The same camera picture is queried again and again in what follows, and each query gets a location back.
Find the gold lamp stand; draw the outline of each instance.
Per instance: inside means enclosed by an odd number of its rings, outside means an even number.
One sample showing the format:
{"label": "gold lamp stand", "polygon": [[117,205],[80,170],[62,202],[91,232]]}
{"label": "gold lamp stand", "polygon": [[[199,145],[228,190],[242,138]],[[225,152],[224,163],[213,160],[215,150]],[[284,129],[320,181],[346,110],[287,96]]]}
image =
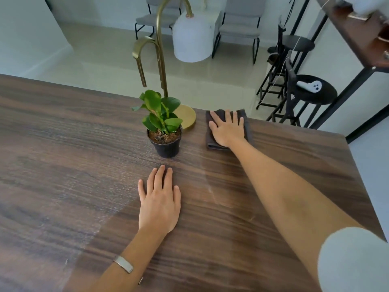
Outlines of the gold lamp stand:
{"label": "gold lamp stand", "polygon": [[[140,73],[140,79],[142,80],[143,87],[147,87],[146,85],[146,79],[145,74],[142,67],[142,61],[140,60],[140,53],[142,51],[142,48],[147,43],[152,43],[155,45],[155,50],[157,52],[157,60],[158,60],[158,69],[159,69],[159,76],[161,79],[161,87],[163,89],[163,95],[164,97],[168,97],[168,87],[166,82],[166,70],[165,70],[165,58],[163,56],[163,46],[162,46],[162,33],[161,33],[161,14],[163,12],[163,9],[166,7],[166,5],[169,3],[170,0],[163,0],[162,4],[158,8],[157,12],[157,40],[154,40],[153,38],[150,38],[148,36],[144,38],[140,38],[137,40],[134,44],[134,50],[132,52],[132,56],[136,59],[138,64],[138,69]],[[192,8],[188,0],[182,0],[186,7],[186,17],[192,18],[194,15],[192,13]],[[196,113],[191,107],[188,107],[187,105],[180,105],[174,113],[182,119],[182,127],[188,128],[192,126],[196,121]]]}

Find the white sleeve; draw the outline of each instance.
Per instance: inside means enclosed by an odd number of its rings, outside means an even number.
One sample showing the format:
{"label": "white sleeve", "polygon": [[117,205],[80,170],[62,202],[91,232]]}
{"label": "white sleeve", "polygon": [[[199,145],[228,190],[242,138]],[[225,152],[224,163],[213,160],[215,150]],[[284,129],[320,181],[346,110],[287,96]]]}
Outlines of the white sleeve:
{"label": "white sleeve", "polygon": [[389,244],[359,227],[341,229],[321,247],[317,272],[323,292],[388,292]]}

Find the curved gold pipe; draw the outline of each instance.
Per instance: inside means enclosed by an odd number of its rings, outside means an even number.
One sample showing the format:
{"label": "curved gold pipe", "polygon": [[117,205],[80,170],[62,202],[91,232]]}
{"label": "curved gold pipe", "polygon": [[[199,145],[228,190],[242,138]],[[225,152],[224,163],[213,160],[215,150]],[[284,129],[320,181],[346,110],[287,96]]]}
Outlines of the curved gold pipe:
{"label": "curved gold pipe", "polygon": [[[181,0],[185,7],[186,7],[186,17],[191,18],[193,17],[192,13],[192,7],[188,0]],[[158,7],[157,12],[157,22],[156,22],[156,35],[157,35],[157,41],[154,39],[146,36],[144,38],[139,39],[134,44],[134,50],[132,52],[132,56],[137,60],[138,69],[140,73],[140,78],[142,80],[143,87],[146,87],[146,79],[143,72],[142,62],[140,60],[140,53],[142,51],[142,48],[147,43],[153,43],[155,44],[155,48],[157,51],[157,59],[158,59],[158,68],[159,68],[159,76],[161,79],[161,87],[163,89],[163,95],[164,97],[168,97],[168,87],[166,82],[166,70],[165,70],[165,58],[163,56],[163,45],[162,45],[162,33],[161,33],[161,15],[163,10],[165,9],[166,5],[170,2],[170,0],[163,0],[161,5]]]}

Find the soil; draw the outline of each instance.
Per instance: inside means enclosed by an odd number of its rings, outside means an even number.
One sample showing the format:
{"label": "soil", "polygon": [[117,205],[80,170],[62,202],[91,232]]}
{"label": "soil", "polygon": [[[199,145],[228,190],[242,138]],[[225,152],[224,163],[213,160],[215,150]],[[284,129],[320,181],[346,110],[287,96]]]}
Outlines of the soil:
{"label": "soil", "polygon": [[162,131],[158,130],[157,132],[149,131],[149,137],[150,139],[158,144],[168,144],[171,142],[174,142],[181,136],[181,129],[178,129],[174,133],[170,134],[163,134]]}

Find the black bar stool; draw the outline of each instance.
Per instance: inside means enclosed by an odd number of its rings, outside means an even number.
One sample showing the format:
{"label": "black bar stool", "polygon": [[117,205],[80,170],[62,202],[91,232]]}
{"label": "black bar stool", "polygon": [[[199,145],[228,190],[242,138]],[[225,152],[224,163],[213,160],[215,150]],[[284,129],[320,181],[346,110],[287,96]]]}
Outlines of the black bar stool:
{"label": "black bar stool", "polygon": [[[308,104],[314,104],[314,110],[310,114],[307,122],[305,123],[304,127],[307,128],[309,124],[312,122],[313,118],[317,114],[319,108],[322,105],[331,104],[334,99],[338,96],[338,93],[336,89],[327,81],[311,76],[311,75],[296,75],[293,71],[293,67],[290,61],[290,55],[291,51],[287,55],[285,66],[286,66],[286,73],[285,73],[285,89],[286,89],[286,96],[284,99],[279,103],[279,105],[274,109],[274,111],[270,114],[270,116],[266,119],[266,121],[270,121],[270,119],[275,122],[275,118],[281,118],[280,123],[283,123],[286,119],[289,119],[291,121],[291,125],[299,126],[300,125],[300,116],[304,112],[304,110],[307,108]],[[314,81],[321,81],[322,88],[317,93],[309,92],[303,88],[300,88],[297,86],[297,82],[302,81],[305,83],[312,83]],[[297,103],[302,100],[304,102],[303,107],[300,109],[298,114],[295,116],[293,109],[296,107]],[[277,112],[281,111],[284,107],[284,104],[286,104],[286,111],[284,115],[277,114]]]}
{"label": "black bar stool", "polygon": [[[277,94],[278,98],[281,97],[281,100],[284,100],[284,84],[275,84],[273,83],[274,80],[278,78],[278,76],[285,77],[285,59],[288,55],[288,52],[291,50],[297,51],[296,57],[294,58],[294,61],[292,63],[292,66],[296,63],[300,53],[308,53],[312,51],[315,48],[315,43],[312,42],[310,39],[301,37],[301,36],[295,36],[295,35],[282,35],[284,32],[284,29],[279,25],[278,30],[278,39],[279,39],[279,47],[278,47],[278,59],[276,62],[272,65],[269,72],[267,73],[265,79],[262,82],[262,85],[258,89],[257,95],[260,94],[260,101],[256,106],[256,109],[258,109],[261,105],[267,106],[267,107],[277,107],[273,104],[263,103],[263,100],[265,98],[265,95],[267,93],[273,93]],[[263,90],[263,87],[266,83],[266,81],[269,79],[268,85]],[[272,86],[281,87],[280,91],[272,91],[270,88]]]}

